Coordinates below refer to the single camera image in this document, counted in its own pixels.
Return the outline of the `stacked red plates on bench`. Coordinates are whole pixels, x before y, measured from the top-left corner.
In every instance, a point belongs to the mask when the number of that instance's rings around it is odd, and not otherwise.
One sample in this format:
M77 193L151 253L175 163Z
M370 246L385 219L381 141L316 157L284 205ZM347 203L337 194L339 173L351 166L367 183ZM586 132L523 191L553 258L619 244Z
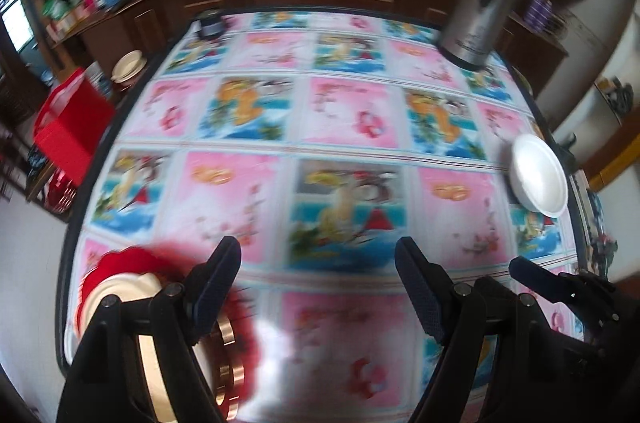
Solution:
M48 181L44 205L55 214L66 214L70 211L76 198L77 187L70 176L60 168L56 168Z

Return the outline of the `dark wooden sideboard cabinet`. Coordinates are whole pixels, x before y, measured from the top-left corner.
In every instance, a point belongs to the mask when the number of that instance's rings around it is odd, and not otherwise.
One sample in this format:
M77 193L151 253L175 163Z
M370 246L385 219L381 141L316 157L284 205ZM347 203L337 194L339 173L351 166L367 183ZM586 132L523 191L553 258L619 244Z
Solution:
M442 25L454 0L130 0L115 11L93 13L63 39L43 36L40 52L58 79L98 62L110 71L125 53L156 53L181 36L207 9L228 12L280 7L340 8L389 14L396 20Z

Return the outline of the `white foam bowl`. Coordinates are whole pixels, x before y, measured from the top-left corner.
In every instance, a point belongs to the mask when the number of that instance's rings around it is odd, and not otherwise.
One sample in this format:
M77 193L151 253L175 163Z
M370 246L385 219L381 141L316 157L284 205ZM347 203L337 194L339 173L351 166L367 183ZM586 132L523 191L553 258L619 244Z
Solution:
M511 144L509 181L521 205L549 218L560 217L568 204L564 169L544 140L522 134Z

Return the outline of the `stacked cream bowls on bench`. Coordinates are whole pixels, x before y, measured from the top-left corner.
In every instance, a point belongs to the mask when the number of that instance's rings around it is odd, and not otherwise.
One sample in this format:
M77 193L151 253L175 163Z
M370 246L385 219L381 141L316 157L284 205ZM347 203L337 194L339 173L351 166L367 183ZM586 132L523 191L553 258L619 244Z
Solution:
M138 74L145 65L146 59L141 50L129 51L116 62L112 70L111 81L115 84L124 83Z

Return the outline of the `red paper gift bag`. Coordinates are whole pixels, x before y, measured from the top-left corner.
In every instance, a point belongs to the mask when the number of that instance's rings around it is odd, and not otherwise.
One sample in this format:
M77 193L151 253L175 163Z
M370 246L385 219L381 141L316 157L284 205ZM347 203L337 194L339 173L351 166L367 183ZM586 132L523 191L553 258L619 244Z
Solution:
M114 105L78 68L43 103L32 132L35 145L79 187L114 115Z

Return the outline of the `beige plastic bowl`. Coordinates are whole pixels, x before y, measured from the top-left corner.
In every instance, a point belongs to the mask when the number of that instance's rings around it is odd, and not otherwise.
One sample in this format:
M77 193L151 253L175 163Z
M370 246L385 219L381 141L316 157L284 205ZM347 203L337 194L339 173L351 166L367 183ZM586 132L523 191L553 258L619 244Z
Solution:
M154 273L143 273L143 275L116 273L114 276L100 280L94 287L90 287L89 293L78 306L77 328L79 336L84 335L93 313L104 296L113 294L123 302L148 299L158 293L162 285L162 281ZM149 335L141 335L138 336L137 342L140 345L143 377L151 397L152 412L160 422L175 422L177 419L172 411L162 373L160 373L160 364L153 339ZM219 387L212 389L212 392L215 394L216 404L224 418L227 421L233 421L238 415L239 397L222 395L222 390Z

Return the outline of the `colourful patterned tablecloth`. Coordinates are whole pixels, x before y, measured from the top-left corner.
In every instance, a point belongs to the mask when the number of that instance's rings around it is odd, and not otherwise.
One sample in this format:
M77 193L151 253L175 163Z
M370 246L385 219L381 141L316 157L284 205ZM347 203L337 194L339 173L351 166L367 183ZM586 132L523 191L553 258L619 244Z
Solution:
M230 16L188 31L105 133L68 226L58 364L80 335L80 288L139 245L182 270L238 239L248 316L243 422L402 422L440 350L394 264L411 237L456 280L510 285L510 260L570 270L570 216L513 198L511 142L532 102L499 57L480 73L420 24L329 11Z

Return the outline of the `small black jar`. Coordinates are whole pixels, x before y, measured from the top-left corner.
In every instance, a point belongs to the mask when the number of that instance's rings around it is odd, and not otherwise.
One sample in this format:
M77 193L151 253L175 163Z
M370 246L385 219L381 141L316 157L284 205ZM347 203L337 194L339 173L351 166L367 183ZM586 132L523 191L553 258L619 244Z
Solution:
M224 14L219 10L205 10L196 17L198 37L203 40L216 39L227 31Z

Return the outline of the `large red glass plate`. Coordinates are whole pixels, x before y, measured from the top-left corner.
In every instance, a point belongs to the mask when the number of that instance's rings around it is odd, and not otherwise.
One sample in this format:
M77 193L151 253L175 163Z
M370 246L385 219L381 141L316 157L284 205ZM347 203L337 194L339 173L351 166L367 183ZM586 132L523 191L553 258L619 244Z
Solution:
M187 275L162 256L128 247L101 257L82 282L80 303L90 287L116 273L154 273L163 285L148 299L103 297L66 373L58 421L159 422L137 342L149 335L176 422L231 422L212 389L238 396L241 406L253 395L259 361L254 322L241 290L232 284L213 330L190 345L183 306Z

